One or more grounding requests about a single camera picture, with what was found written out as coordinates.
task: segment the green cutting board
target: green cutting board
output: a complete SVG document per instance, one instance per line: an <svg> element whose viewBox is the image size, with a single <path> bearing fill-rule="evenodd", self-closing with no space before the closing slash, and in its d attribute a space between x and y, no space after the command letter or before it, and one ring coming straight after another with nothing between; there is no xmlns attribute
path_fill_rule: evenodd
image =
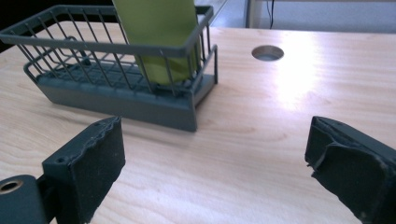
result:
<svg viewBox="0 0 396 224"><path fill-rule="evenodd" d="M113 4L131 44L179 47L197 24L193 0L113 0ZM196 69L195 52L191 58ZM150 82L170 83L162 57L143 56L142 61ZM187 58L171 58L169 63L174 82L190 77Z"/></svg>

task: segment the dish rack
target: dish rack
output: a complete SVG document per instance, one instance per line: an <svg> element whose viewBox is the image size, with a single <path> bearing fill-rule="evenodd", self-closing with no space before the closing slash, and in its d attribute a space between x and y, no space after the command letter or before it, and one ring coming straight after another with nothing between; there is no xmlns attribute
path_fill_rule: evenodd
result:
<svg viewBox="0 0 396 224"><path fill-rule="evenodd" d="M18 46L28 59L24 72L55 104L194 132L196 106L218 83L213 8L196 12L198 23L180 47L129 44L112 6L51 7L1 31L0 39ZM163 59L169 85L149 82L146 56ZM173 81L175 58L188 63L188 79Z"/></svg>

